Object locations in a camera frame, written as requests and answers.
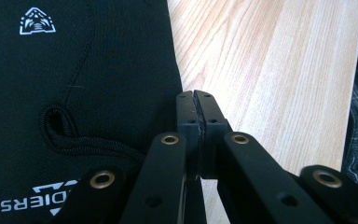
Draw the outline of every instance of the white logo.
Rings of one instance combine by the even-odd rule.
[[[25,16],[21,17],[20,35],[55,32],[51,17],[37,7],[31,7]]]
[[[59,207],[50,209],[50,213],[55,216],[60,211],[62,203],[65,202],[68,194],[67,190],[69,189],[61,189],[61,191],[58,190],[62,187],[73,186],[75,184],[77,184],[76,180],[70,180],[67,182],[34,187],[32,189],[36,195],[33,195],[32,197],[2,201],[1,212],[20,211],[30,208],[58,205]],[[42,190],[47,190],[48,192],[41,194]]]

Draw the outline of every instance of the light wood tabletop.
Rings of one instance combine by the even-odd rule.
[[[168,0],[185,91],[296,175],[339,170],[358,52],[358,0]],[[228,223],[204,181],[208,223]]]

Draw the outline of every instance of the wooden table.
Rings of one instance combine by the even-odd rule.
[[[358,0],[169,0],[184,89],[285,169],[340,169],[358,52]],[[209,223],[228,223],[204,181]]]

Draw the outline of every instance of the wood grain surface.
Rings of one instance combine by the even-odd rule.
[[[358,52],[358,0],[168,0],[184,89],[285,169],[340,169]],[[209,223],[228,223],[204,181]]]

